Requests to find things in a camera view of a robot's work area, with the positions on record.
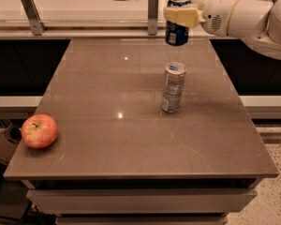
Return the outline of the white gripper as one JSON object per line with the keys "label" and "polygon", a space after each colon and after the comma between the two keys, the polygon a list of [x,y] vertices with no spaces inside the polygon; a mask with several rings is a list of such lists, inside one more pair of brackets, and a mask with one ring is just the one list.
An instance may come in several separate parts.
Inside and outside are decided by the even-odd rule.
{"label": "white gripper", "polygon": [[239,0],[190,0],[192,7],[165,7],[167,22],[194,28],[202,23],[202,28],[211,35],[226,37],[229,19]]}

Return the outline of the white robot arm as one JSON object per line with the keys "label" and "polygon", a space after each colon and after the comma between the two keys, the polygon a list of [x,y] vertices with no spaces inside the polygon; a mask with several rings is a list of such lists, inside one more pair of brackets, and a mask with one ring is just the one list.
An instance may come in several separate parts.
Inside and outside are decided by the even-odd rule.
{"label": "white robot arm", "polygon": [[167,21],[201,26],[217,37],[238,38],[256,53],[281,60],[281,0],[174,0],[164,7]]}

